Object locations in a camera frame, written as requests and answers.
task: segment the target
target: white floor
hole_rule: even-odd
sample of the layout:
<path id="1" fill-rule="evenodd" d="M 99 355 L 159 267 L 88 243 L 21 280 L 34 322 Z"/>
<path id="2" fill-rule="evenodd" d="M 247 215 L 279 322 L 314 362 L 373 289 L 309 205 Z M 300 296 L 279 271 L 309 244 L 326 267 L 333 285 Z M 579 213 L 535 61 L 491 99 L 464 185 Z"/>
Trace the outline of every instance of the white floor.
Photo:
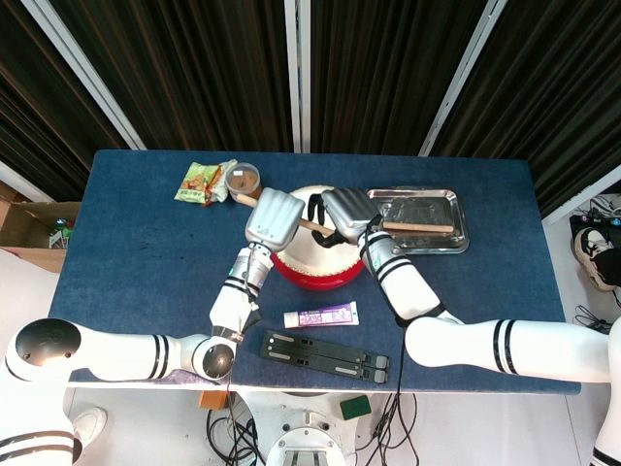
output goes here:
<path id="1" fill-rule="evenodd" d="M 608 319 L 618 316 L 610 296 L 595 291 L 581 274 L 569 250 L 567 224 L 558 222 L 547 229 L 546 236 L 568 318 L 577 304 Z M 2 349 L 24 322 L 47 314 L 56 281 L 55 274 L 0 250 Z M 367 443 L 383 399 L 372 397 L 374 412 L 360 420 L 359 446 Z M 422 465 L 588 465 L 608 399 L 607 386 L 587 384 L 575 397 L 420 394 L 413 440 Z M 78 464 L 222 464 L 207 444 L 207 413 L 197 408 L 197 402 L 198 393 L 193 391 L 70 391 L 65 404 L 69 416 L 89 406 L 101 406 L 109 413 L 104 434 Z M 411 399 L 405 397 L 406 421 L 412 411 Z M 225 447 L 228 439 L 221 435 Z M 398 426 L 393 435 L 400 438 Z M 371 451 L 373 447 L 359 452 L 358 464 L 365 464 Z M 391 451 L 388 460 L 395 465 L 414 464 L 405 445 Z M 372 464 L 379 464 L 377 457 Z"/>

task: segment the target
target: white sneaker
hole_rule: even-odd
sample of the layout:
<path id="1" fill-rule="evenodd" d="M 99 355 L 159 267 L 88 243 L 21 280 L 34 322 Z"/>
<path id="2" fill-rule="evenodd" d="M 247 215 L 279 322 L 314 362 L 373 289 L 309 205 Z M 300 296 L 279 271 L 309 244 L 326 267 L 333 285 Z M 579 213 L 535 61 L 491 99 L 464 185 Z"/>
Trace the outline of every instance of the white sneaker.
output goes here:
<path id="1" fill-rule="evenodd" d="M 108 414 L 97 407 L 81 412 L 72 420 L 75 436 L 82 443 L 82 450 L 86 449 L 99 437 L 99 434 L 106 426 L 107 420 Z"/>
<path id="2" fill-rule="evenodd" d="M 595 228 L 580 230 L 573 240 L 573 251 L 576 259 L 582 264 L 591 283 L 599 291 L 613 291 L 614 285 L 604 282 L 604 278 L 598 271 L 598 266 L 593 259 L 598 254 L 612 248 L 612 244 Z"/>

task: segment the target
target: wooden stick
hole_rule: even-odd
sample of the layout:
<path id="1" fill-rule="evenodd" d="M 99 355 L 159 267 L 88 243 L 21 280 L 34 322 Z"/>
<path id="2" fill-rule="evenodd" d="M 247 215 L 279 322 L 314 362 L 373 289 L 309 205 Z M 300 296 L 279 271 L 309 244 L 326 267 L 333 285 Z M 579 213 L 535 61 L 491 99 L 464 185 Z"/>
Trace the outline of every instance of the wooden stick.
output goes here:
<path id="1" fill-rule="evenodd" d="M 453 225 L 401 223 L 398 221 L 385 221 L 384 228 L 386 230 L 423 231 L 428 233 L 452 233 L 455 230 L 455 227 Z"/>
<path id="2" fill-rule="evenodd" d="M 246 196 L 245 194 L 238 194 L 236 201 L 240 204 L 244 204 L 245 206 L 249 206 L 252 209 L 256 207 L 257 203 L 256 199 L 250 196 Z M 303 218 L 300 218 L 300 225 L 308 228 L 309 230 L 318 231 L 323 236 L 330 236 L 334 233 L 334 230 L 331 230 L 328 227 L 320 225 L 319 223 L 315 223 L 314 221 L 305 220 Z"/>
<path id="3" fill-rule="evenodd" d="M 253 197 L 246 196 L 245 194 L 238 194 L 236 197 L 236 201 L 240 204 L 244 204 L 252 209 L 256 207 L 257 200 Z M 334 230 L 330 228 L 303 218 L 300 218 L 300 225 L 309 230 L 318 231 L 323 236 L 330 236 L 334 233 Z M 421 223 L 400 223 L 396 221 L 385 221 L 384 228 L 387 230 L 423 231 L 429 233 L 452 233 L 455 229 L 453 225 L 425 225 Z"/>

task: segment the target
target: red drum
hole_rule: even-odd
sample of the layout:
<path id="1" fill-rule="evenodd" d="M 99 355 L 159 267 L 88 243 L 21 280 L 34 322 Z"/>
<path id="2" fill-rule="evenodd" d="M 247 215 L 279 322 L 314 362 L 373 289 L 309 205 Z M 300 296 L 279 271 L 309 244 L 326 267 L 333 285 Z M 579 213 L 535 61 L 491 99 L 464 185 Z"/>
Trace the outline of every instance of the red drum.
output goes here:
<path id="1" fill-rule="evenodd" d="M 291 194 L 308 204 L 311 194 L 331 189 L 332 186 L 305 186 Z M 326 214 L 325 226 L 334 229 Z M 303 218 L 307 218 L 304 209 Z M 343 286 L 355 279 L 364 264 L 354 245 L 336 245 L 325 249 L 318 245 L 311 231 L 299 227 L 293 241 L 278 254 L 272 254 L 277 270 L 296 285 L 313 290 L 327 290 Z"/>

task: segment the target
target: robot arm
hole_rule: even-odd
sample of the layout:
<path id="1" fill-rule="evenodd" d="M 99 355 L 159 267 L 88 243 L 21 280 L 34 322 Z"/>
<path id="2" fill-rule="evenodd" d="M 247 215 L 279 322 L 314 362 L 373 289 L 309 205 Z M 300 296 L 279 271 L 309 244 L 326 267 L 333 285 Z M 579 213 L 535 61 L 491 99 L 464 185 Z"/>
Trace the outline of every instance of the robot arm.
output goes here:
<path id="1" fill-rule="evenodd" d="M 256 299 L 272 268 L 270 254 L 295 234 L 304 202 L 266 188 L 245 228 L 238 254 L 210 312 L 212 335 L 118 335 L 56 318 L 24 326 L 0 367 L 2 466 L 70 465 L 73 426 L 62 410 L 67 381 L 89 369 L 103 381 L 162 379 L 176 369 L 208 381 L 226 377 L 237 345 L 260 315 Z"/>
<path id="2" fill-rule="evenodd" d="M 381 215 L 364 191 L 334 189 L 313 200 L 338 234 L 322 246 L 357 244 L 397 322 L 407 327 L 406 348 L 428 367 L 469 364 L 491 371 L 559 381 L 611 383 L 610 407 L 594 447 L 592 465 L 621 465 L 621 319 L 610 335 L 560 322 L 491 320 L 463 324 L 441 303 L 411 261 L 381 230 Z"/>

